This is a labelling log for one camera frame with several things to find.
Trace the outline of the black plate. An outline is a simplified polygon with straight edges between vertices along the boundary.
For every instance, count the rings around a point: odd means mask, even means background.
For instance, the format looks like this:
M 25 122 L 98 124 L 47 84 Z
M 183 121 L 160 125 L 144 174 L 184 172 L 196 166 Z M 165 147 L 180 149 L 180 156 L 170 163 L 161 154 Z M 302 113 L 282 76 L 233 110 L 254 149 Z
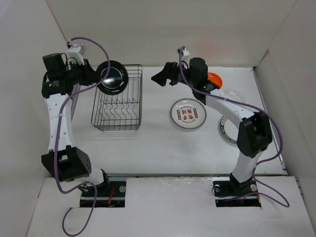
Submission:
M 101 83 L 97 86 L 100 91 L 107 95 L 118 95 L 128 85 L 128 73 L 123 64 L 118 61 L 110 61 L 110 71 L 106 76 L 108 62 L 101 63 L 96 72 L 101 77 Z

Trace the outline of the orange plate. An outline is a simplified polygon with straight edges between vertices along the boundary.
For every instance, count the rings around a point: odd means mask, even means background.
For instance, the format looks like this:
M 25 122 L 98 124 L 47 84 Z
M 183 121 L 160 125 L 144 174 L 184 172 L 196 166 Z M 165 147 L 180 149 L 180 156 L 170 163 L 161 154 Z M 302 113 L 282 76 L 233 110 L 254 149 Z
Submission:
M 207 75 L 208 75 L 208 80 L 216 84 L 217 86 L 219 86 L 219 88 L 223 86 L 223 80 L 219 75 L 212 72 L 208 72 Z

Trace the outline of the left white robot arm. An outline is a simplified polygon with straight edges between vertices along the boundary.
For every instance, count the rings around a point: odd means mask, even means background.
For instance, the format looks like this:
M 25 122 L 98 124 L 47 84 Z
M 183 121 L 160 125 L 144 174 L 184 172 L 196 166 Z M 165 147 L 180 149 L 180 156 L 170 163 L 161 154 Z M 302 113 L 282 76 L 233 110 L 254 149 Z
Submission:
M 55 178 L 58 189 L 61 182 L 80 179 L 79 189 L 95 191 L 105 196 L 110 191 L 107 173 L 93 167 L 87 153 L 75 143 L 72 128 L 72 103 L 74 86 L 91 86 L 100 77 L 92 69 L 83 53 L 68 52 L 64 59 L 61 53 L 44 56 L 46 72 L 43 76 L 41 94 L 49 116 L 49 145 L 47 153 L 41 156 L 45 169 Z

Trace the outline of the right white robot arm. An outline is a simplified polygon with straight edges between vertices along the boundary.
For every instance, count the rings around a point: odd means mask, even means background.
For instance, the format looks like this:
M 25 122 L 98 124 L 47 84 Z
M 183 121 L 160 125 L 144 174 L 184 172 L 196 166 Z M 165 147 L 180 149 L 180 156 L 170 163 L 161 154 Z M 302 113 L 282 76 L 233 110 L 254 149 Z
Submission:
M 168 80 L 170 85 L 188 85 L 197 100 L 221 113 L 237 127 L 239 157 L 229 181 L 219 184 L 219 196 L 244 195 L 252 184 L 259 157 L 273 140 L 268 116 L 260 110 L 253 112 L 240 102 L 233 102 L 208 78 L 208 66 L 202 58 L 192 58 L 188 68 L 177 62 L 167 62 L 151 79 L 160 86 L 165 86 Z

